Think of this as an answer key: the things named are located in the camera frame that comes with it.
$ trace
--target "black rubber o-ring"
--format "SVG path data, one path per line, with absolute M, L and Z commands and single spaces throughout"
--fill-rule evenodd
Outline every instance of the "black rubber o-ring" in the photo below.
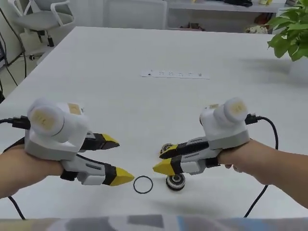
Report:
M 135 186 L 136 181 L 137 181 L 138 179 L 140 179 L 140 178 L 147 178 L 147 179 L 150 180 L 152 186 L 151 186 L 151 188 L 150 188 L 148 191 L 140 192 L 140 191 L 138 191 L 138 190 L 136 189 L 136 186 Z M 151 178 L 149 178 L 149 177 L 147 177 L 147 176 L 138 176 L 138 177 L 134 180 L 133 187 L 134 187 L 135 192 L 137 192 L 137 193 L 139 193 L 139 194 L 147 194 L 147 193 L 149 193 L 149 192 L 152 190 L 152 188 L 153 188 L 153 181 L 152 181 Z

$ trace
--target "table surface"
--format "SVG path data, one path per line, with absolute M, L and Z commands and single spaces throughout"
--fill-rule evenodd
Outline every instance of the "table surface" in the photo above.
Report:
M 59 177 L 20 190 L 14 197 L 27 218 L 75 218 L 119 214 L 203 214 L 242 217 L 263 186 L 246 174 L 224 167 L 187 175 L 185 188 L 171 192 L 165 176 L 152 167 L 164 143 L 203 136 L 203 107 L 238 96 L 250 112 L 274 121 L 280 149 L 307 153 L 306 86 L 288 77 L 291 61 L 276 59 L 267 48 L 271 35 L 77 27 L 0 105 L 0 118 L 26 115 L 38 97 L 85 105 L 94 132 L 120 141 L 112 150 L 86 152 L 98 161 L 122 167 L 135 177 L 153 179 L 153 190 L 82 186 Z M 203 72 L 205 79 L 140 77 L 142 70 Z M 1 125 L 0 148 L 23 131 Z M 274 146 L 266 122 L 249 126 L 252 138 Z M 137 182 L 140 190 L 150 185 Z M 0 217 L 17 218 L 8 199 Z M 251 213 L 255 218 L 308 217 L 304 209 L 270 186 Z

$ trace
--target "green plant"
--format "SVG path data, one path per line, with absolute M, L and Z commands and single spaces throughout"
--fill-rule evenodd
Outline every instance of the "green plant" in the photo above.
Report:
M 277 58 L 286 52 L 292 61 L 308 57 L 308 0 L 299 0 L 293 8 L 284 10 L 279 17 L 269 20 L 270 28 L 284 28 L 268 42 Z

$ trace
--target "patterned fabric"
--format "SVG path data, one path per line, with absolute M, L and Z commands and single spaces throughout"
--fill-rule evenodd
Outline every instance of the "patterned fabric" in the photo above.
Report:
M 114 216 L 74 219 L 1 220 L 1 231 L 300 231 L 308 219 L 213 220 L 202 216 Z

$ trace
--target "white power strip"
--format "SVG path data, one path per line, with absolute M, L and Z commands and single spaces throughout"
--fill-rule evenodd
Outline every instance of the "white power strip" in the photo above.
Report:
M 157 71 L 149 70 L 142 71 L 142 77 L 156 77 L 156 78 L 196 78 L 196 79 L 210 79 L 209 76 L 200 72 L 177 72 L 177 71 Z

